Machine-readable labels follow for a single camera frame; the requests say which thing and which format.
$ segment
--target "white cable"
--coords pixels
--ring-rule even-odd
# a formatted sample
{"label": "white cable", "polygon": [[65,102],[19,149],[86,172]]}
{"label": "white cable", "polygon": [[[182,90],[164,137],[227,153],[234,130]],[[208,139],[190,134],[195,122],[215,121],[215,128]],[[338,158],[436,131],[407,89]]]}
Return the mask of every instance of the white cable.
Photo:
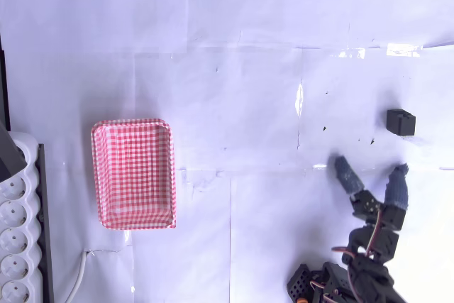
{"label": "white cable", "polygon": [[70,303],[74,296],[76,295],[77,290],[79,289],[80,283],[82,281],[82,278],[84,277],[84,271],[85,271],[85,263],[87,261],[87,255],[89,252],[82,252],[82,257],[80,258],[80,268],[79,268],[79,274],[77,275],[76,282],[74,283],[74,287],[72,288],[70,295],[66,299],[65,303]]}

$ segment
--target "white paper sheet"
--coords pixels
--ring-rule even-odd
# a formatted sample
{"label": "white paper sheet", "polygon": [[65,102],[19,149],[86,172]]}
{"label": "white paper sheet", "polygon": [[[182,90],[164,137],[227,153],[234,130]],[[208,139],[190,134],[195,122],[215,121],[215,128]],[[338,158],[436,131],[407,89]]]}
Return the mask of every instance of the white paper sheet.
{"label": "white paper sheet", "polygon": [[334,174],[325,170],[239,177],[232,186],[231,301],[287,302],[300,263],[319,270],[341,262],[360,221]]}
{"label": "white paper sheet", "polygon": [[137,115],[172,127],[188,170],[296,164],[301,51],[245,48],[138,55]]}
{"label": "white paper sheet", "polygon": [[341,46],[351,0],[189,0],[188,44]]}
{"label": "white paper sheet", "polygon": [[454,41],[452,0],[353,0],[351,48]]}
{"label": "white paper sheet", "polygon": [[[444,118],[454,99],[441,89],[454,86],[454,64],[447,52],[423,50],[419,55],[392,57],[383,49],[367,49],[362,59],[305,50],[302,165],[326,164],[331,153],[343,153],[363,170],[403,161],[452,167],[454,142]],[[400,108],[416,116],[414,138],[400,138],[385,128],[386,110]]]}
{"label": "white paper sheet", "polygon": [[186,50],[187,0],[3,0],[7,50]]}
{"label": "white paper sheet", "polygon": [[229,302],[231,180],[178,172],[177,227],[134,231],[135,302]]}

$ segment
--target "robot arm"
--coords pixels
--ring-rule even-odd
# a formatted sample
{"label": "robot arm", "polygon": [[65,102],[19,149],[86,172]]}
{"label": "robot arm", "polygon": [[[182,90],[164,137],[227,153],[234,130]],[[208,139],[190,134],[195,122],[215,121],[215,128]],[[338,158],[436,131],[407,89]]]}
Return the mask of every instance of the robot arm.
{"label": "robot arm", "polygon": [[384,264],[394,257],[408,207],[406,165],[396,167],[389,176],[384,202],[367,191],[347,160],[335,161],[337,178],[350,195],[353,215],[365,221],[350,233],[348,246],[333,248],[342,252],[348,269],[326,262],[321,271],[300,265],[287,284],[294,303],[405,303],[394,290],[394,281]]}

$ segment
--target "gingham pattern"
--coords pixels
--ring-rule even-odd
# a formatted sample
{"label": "gingham pattern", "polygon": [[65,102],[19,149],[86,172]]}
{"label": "gingham pattern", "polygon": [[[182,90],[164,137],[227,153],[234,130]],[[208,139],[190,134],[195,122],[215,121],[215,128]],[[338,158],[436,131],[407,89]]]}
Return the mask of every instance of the gingham pattern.
{"label": "gingham pattern", "polygon": [[175,161],[167,123],[98,122],[92,129],[92,152],[98,215],[105,227],[175,227]]}

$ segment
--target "tray rim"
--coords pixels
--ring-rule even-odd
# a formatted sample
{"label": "tray rim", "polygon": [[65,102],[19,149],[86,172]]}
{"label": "tray rim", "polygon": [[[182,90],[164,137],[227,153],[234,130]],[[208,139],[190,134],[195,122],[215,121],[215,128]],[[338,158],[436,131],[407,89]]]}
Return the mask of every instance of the tray rim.
{"label": "tray rim", "polygon": [[[169,162],[170,162],[170,180],[171,186],[170,191],[172,195],[172,222],[167,226],[143,226],[146,223],[131,223],[129,225],[117,227],[107,226],[105,218],[101,213],[101,197],[99,195],[99,176],[97,167],[97,155],[96,155],[96,139],[95,133],[105,126],[162,126],[169,134]],[[175,182],[175,155],[173,147],[173,135],[172,129],[169,124],[162,119],[119,119],[119,120],[103,120],[94,124],[91,131],[92,140],[92,157],[93,157],[93,169],[94,169],[94,185],[96,190],[96,205],[98,209],[98,218],[101,224],[111,230],[146,230],[146,229],[157,229],[157,228],[175,228],[176,227],[176,212],[177,212],[177,200],[176,200],[176,182]]]}

